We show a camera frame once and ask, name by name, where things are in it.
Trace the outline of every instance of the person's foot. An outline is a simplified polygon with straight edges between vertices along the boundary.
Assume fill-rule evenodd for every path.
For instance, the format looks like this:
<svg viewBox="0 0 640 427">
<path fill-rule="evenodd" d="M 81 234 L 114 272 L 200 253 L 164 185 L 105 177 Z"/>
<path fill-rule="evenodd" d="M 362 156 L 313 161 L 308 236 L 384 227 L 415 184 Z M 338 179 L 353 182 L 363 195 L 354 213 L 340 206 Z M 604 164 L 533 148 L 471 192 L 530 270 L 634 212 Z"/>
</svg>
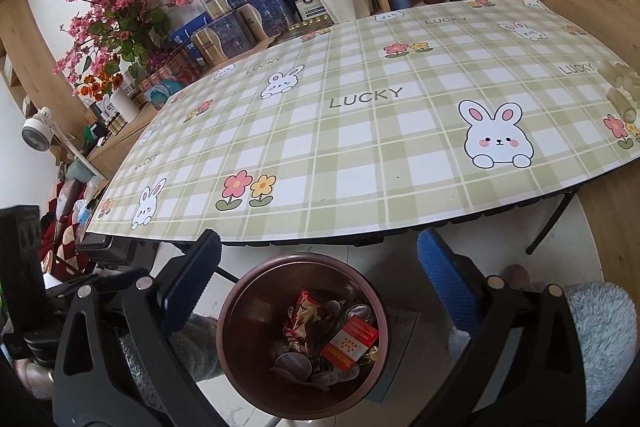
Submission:
<svg viewBox="0 0 640 427">
<path fill-rule="evenodd" d="M 500 277 L 502 277 L 509 286 L 516 290 L 522 289 L 531 284 L 529 272 L 527 272 L 524 266 L 519 264 L 512 264 L 502 270 Z"/>
</svg>

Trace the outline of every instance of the trash can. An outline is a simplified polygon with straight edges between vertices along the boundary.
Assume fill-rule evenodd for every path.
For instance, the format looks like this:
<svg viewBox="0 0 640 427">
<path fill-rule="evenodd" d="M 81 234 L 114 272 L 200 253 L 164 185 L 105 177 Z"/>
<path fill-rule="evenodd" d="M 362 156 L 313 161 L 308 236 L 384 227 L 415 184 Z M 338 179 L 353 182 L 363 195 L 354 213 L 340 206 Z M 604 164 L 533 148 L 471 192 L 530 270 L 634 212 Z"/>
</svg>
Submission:
<svg viewBox="0 0 640 427">
<path fill-rule="evenodd" d="M 289 383 L 269 371 L 270 344 L 283 337 L 287 309 L 302 290 L 369 304 L 379 331 L 378 356 L 370 371 L 327 392 Z M 226 377 L 247 402 L 280 418 L 315 420 L 353 407 L 376 384 L 388 355 L 388 318 L 376 291 L 353 267 L 326 255 L 294 253 L 262 263 L 239 280 L 222 307 L 216 344 Z"/>
</svg>

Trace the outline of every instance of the blue textured pad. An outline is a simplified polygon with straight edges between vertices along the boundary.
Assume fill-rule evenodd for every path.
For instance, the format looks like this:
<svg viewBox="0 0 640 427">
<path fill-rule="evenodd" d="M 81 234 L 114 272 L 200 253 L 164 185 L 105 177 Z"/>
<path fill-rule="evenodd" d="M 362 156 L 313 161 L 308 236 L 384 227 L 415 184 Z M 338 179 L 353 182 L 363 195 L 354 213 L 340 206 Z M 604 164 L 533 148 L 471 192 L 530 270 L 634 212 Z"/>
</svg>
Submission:
<svg viewBox="0 0 640 427">
<path fill-rule="evenodd" d="M 452 253 L 433 230 L 418 236 L 418 260 L 456 328 L 474 336 L 480 327 L 479 302 L 453 263 Z"/>
</svg>

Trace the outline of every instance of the red and white box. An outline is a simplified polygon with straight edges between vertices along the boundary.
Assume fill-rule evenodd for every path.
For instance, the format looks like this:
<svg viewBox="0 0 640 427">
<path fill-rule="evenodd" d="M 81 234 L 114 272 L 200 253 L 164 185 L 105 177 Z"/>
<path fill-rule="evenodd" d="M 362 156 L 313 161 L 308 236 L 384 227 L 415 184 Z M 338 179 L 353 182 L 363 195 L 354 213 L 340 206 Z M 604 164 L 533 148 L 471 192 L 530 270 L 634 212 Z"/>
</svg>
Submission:
<svg viewBox="0 0 640 427">
<path fill-rule="evenodd" d="M 378 330 L 359 317 L 351 317 L 320 354 L 341 371 L 346 371 L 378 339 Z"/>
</svg>

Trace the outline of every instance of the white fan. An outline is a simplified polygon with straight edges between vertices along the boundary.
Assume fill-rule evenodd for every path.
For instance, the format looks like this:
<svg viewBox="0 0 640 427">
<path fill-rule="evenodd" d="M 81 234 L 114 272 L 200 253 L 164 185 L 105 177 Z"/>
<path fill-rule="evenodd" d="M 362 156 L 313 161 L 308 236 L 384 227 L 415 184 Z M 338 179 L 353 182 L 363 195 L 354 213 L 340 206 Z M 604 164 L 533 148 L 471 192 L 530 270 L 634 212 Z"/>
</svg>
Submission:
<svg viewBox="0 0 640 427">
<path fill-rule="evenodd" d="M 51 147 L 54 135 L 96 176 L 103 180 L 106 177 L 96 169 L 91 162 L 82 156 L 80 151 L 65 136 L 64 132 L 51 118 L 49 107 L 43 107 L 33 118 L 28 118 L 22 126 L 22 139 L 29 147 L 36 151 L 45 152 Z"/>
</svg>

